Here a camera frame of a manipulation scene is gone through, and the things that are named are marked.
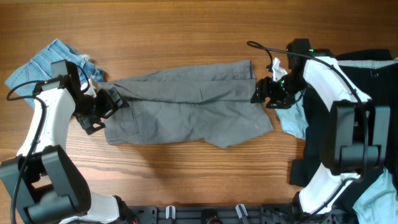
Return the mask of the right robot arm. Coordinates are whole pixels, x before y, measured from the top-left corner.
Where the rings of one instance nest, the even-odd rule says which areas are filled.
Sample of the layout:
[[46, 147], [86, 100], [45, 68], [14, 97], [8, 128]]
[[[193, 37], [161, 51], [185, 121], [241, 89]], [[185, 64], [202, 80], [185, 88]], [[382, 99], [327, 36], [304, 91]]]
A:
[[335, 200], [369, 169], [382, 166], [386, 155], [390, 108], [374, 105], [341, 70], [327, 49], [311, 48], [308, 39], [286, 46], [290, 73], [256, 83], [251, 103], [288, 109], [296, 93], [312, 87], [329, 114], [321, 163], [309, 184], [295, 196], [293, 213], [301, 221], [331, 212]]

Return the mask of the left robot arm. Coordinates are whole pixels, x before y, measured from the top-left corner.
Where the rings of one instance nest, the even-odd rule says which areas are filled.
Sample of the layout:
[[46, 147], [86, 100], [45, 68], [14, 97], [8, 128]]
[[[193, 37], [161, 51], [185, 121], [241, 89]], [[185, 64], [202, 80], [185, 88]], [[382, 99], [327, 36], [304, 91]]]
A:
[[35, 111], [28, 135], [16, 157], [1, 163], [11, 222], [136, 223], [120, 197], [91, 192], [66, 152], [71, 118], [93, 134], [126, 106], [125, 100], [115, 88], [82, 83], [86, 73], [68, 60], [52, 63], [51, 72], [51, 79], [33, 82]]

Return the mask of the grey shorts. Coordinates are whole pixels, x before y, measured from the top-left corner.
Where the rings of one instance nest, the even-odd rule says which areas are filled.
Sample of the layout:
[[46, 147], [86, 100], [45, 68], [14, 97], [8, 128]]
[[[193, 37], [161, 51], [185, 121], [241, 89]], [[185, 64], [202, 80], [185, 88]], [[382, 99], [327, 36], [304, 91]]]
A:
[[262, 105], [252, 104], [256, 76], [250, 60], [160, 70], [99, 83], [127, 105], [105, 120], [109, 144], [204, 140], [220, 148], [273, 130]]

